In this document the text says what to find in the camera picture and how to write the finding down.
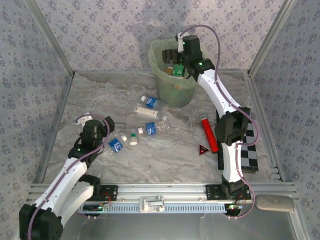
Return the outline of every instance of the patterned wallpaper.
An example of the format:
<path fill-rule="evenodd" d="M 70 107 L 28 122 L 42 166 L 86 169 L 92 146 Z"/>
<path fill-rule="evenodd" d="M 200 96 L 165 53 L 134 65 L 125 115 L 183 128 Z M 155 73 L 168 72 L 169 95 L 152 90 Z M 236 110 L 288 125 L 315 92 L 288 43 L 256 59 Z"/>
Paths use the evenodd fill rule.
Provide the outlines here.
<path fill-rule="evenodd" d="M 298 0 L 254 77 L 287 181 L 320 239 L 320 2 Z"/>
<path fill-rule="evenodd" d="M 70 79 L 23 0 L 0 1 L 0 32 L 0 240 L 10 240 Z"/>
<path fill-rule="evenodd" d="M 146 70 L 150 42 L 207 24 L 223 69 L 248 69 L 284 0 L 37 0 L 76 71 Z M 215 62 L 217 43 L 196 30 Z"/>

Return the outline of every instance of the small white bottle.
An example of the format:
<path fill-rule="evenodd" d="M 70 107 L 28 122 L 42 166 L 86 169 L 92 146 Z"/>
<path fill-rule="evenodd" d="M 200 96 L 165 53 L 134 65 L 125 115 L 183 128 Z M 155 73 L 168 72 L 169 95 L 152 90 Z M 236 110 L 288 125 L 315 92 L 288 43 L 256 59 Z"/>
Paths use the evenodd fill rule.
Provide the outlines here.
<path fill-rule="evenodd" d="M 154 96 L 142 96 L 141 101 L 149 108 L 157 111 L 167 111 L 169 105 L 156 99 Z"/>
<path fill-rule="evenodd" d="M 118 153 L 125 147 L 125 141 L 127 141 L 127 137 L 125 135 L 112 139 L 107 145 L 105 145 L 103 155 L 107 157 Z"/>
<path fill-rule="evenodd" d="M 149 122 L 145 126 L 138 127 L 138 133 L 140 135 L 156 135 L 169 130 L 169 124 L 167 121 Z"/>

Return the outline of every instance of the marble-pattern surface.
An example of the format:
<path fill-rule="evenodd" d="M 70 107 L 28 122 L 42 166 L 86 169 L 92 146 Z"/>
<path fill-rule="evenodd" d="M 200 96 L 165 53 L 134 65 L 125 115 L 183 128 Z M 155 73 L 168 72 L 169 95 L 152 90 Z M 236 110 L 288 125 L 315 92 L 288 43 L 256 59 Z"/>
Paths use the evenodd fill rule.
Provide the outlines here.
<path fill-rule="evenodd" d="M 220 78 L 241 105 L 251 106 L 242 74 L 220 74 Z M 145 93 L 156 96 L 156 92 L 154 75 L 148 72 L 76 73 L 45 182 L 53 181 L 82 131 L 75 124 L 76 117 L 86 112 L 111 116 L 115 131 L 110 139 L 119 137 L 126 133 L 126 115 L 133 113 L 141 96 Z M 197 87 L 189 105 L 168 111 L 169 132 L 141 137 L 138 145 L 127 145 L 115 155 L 102 154 L 87 173 L 100 177 L 103 183 L 220 182 L 222 171 L 218 170 L 217 155 L 208 152 L 199 156 L 199 144 L 208 146 L 198 121 L 200 113 L 208 113 L 210 122 L 216 122 L 214 104 L 204 89 Z M 259 172 L 244 176 L 251 182 L 270 181 L 271 170 L 262 140 L 257 145 L 257 154 Z"/>

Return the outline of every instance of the black bracket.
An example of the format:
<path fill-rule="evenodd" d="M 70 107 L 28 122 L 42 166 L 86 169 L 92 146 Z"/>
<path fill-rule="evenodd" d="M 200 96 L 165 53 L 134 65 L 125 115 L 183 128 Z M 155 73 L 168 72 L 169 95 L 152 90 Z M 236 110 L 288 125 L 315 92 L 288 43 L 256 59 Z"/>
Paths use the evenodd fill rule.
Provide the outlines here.
<path fill-rule="evenodd" d="M 251 199 L 250 189 L 247 185 L 244 185 L 243 189 L 229 194 L 228 196 L 223 191 L 222 184 L 209 184 L 205 186 L 206 199 L 212 200 L 245 200 Z"/>
<path fill-rule="evenodd" d="M 99 196 L 92 196 L 87 200 L 87 202 L 108 202 L 110 196 L 110 201 L 116 201 L 118 196 L 118 186 L 117 185 L 101 185 L 101 192 Z"/>

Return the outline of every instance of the red triangle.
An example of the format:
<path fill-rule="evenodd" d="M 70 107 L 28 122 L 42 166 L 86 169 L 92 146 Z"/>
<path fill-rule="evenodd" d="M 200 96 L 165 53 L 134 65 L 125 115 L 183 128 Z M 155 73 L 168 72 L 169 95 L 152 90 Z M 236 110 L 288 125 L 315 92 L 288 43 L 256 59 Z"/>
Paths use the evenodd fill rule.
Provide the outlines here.
<path fill-rule="evenodd" d="M 209 151 L 210 151 L 209 148 L 206 148 L 205 146 L 202 146 L 201 144 L 199 144 L 199 156 L 202 155 L 202 154 L 205 154 L 205 153 L 207 153 Z"/>

